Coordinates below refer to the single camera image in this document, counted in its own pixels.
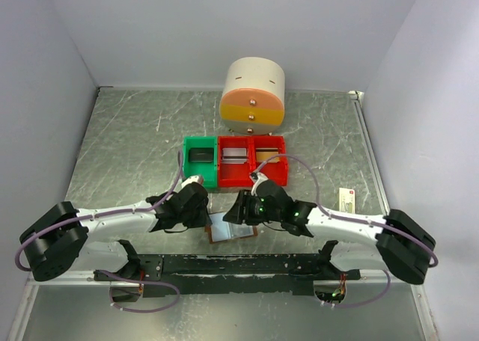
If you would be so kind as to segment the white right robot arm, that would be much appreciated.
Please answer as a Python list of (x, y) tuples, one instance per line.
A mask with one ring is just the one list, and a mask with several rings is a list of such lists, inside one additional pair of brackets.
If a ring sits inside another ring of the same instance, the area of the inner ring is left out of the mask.
[(438, 264), (435, 239), (405, 212), (335, 212), (294, 200), (272, 180), (257, 183), (251, 191), (239, 191), (223, 220), (250, 226), (278, 222), (293, 236), (343, 243), (317, 262), (319, 274), (329, 280), (342, 271), (386, 270), (403, 282), (421, 285), (428, 269)]

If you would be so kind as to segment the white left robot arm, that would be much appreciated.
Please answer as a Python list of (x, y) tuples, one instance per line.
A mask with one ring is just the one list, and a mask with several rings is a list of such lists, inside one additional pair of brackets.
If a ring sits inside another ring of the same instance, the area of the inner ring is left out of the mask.
[(208, 202), (207, 190), (198, 182), (119, 209), (77, 209), (70, 201), (61, 202), (23, 232), (20, 251), (39, 282), (69, 270), (106, 270), (131, 280), (140, 262), (131, 243), (121, 237), (168, 232), (177, 225), (205, 227), (211, 222)]

